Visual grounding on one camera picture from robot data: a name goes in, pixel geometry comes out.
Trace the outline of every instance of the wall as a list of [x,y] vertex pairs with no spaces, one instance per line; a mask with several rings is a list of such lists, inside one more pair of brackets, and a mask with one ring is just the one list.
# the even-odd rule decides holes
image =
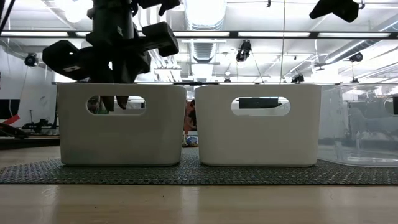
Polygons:
[[0,47],[0,99],[21,99],[18,111],[21,118],[13,126],[29,123],[29,110],[32,110],[33,122],[48,119],[52,123],[57,97],[57,87],[51,84],[53,72],[47,70],[46,73],[40,67],[29,68],[6,50]]

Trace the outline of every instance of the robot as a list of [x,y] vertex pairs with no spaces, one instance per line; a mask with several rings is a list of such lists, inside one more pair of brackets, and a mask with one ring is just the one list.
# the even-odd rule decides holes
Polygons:
[[[161,4],[159,15],[180,5],[180,0],[93,0],[87,16],[93,31],[86,35],[92,47],[77,49],[61,40],[43,50],[43,61],[55,72],[79,81],[93,83],[134,83],[137,75],[150,71],[148,50],[158,49],[163,57],[179,52],[178,42],[166,22],[142,28],[139,37],[132,18],[139,6],[147,9]],[[114,111],[114,96],[101,96],[109,111]],[[126,109],[128,96],[116,96]]]

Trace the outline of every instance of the red object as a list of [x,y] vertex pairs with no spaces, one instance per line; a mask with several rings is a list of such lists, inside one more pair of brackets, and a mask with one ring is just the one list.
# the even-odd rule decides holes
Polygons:
[[3,124],[12,125],[15,122],[17,122],[19,119],[20,119],[20,117],[18,115],[15,115],[12,118],[10,118],[10,119],[6,120],[5,122],[3,122]]

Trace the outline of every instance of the woven mat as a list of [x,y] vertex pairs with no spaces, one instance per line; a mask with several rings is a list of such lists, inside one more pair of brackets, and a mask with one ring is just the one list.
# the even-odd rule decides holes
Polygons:
[[398,185],[398,168],[318,161],[313,167],[210,167],[198,149],[183,149],[172,167],[64,167],[60,159],[7,167],[0,184],[123,185]]

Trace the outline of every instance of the clear plastic container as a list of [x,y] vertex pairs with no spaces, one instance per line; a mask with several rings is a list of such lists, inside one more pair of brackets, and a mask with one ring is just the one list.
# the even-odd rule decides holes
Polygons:
[[318,158],[398,166],[398,99],[393,96],[397,84],[323,86]]

